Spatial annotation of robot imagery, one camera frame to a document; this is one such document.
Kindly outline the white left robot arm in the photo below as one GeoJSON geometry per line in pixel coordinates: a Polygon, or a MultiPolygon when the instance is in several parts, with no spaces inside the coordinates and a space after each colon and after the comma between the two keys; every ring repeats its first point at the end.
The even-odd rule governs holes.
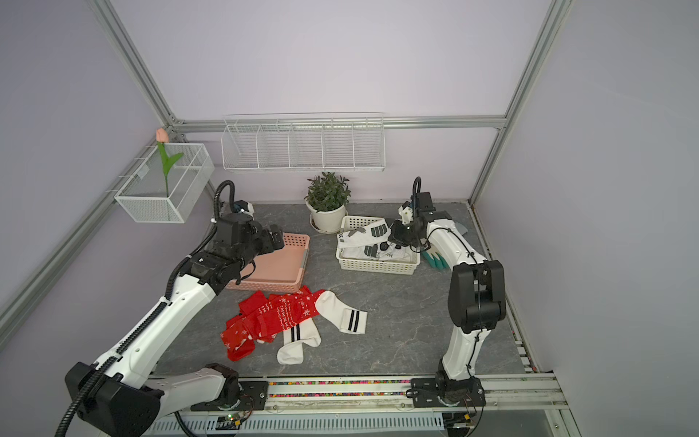
{"type": "Polygon", "coordinates": [[[203,402],[234,408],[243,396],[238,373],[209,364],[195,373],[158,381],[151,373],[169,345],[230,282],[260,255],[284,246],[281,229],[264,228],[239,209],[235,185],[225,180],[213,198],[212,227],[170,273],[164,295],[117,344],[93,363],[79,362],[66,375],[71,403],[55,434],[65,436],[74,418],[110,436],[140,436],[163,416],[203,402]]]}

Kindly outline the white sock two black stripes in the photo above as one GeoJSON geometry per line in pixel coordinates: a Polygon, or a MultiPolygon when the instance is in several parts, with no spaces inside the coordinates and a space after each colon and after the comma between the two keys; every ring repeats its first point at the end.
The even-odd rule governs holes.
{"type": "Polygon", "coordinates": [[[307,319],[284,331],[283,346],[278,350],[277,360],[281,365],[296,365],[304,361],[303,348],[316,348],[321,344],[320,333],[313,322],[307,319]]]}

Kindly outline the white sport sock grey toe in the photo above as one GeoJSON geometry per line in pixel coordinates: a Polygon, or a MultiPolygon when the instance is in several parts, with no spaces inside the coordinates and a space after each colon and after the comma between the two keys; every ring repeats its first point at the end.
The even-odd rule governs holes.
{"type": "Polygon", "coordinates": [[[389,240],[391,229],[382,218],[338,235],[340,249],[372,246],[389,240]]]}

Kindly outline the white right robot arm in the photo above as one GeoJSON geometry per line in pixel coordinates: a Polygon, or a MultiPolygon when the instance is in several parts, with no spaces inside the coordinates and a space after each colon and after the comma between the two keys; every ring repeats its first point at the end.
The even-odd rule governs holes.
{"type": "Polygon", "coordinates": [[[467,242],[451,215],[434,207],[420,177],[399,214],[391,224],[390,241],[419,255],[432,251],[433,263],[451,272],[447,307],[453,332],[441,374],[449,382],[470,382],[485,340],[507,315],[503,265],[467,242]]]}

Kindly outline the white sport sock grey heel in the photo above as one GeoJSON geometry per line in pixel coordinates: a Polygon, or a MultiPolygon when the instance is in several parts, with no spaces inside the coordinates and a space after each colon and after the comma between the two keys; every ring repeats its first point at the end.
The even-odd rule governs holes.
{"type": "Polygon", "coordinates": [[[342,257],[353,260],[376,260],[387,262],[410,262],[411,252],[400,245],[384,241],[369,246],[345,248],[342,257]]]}

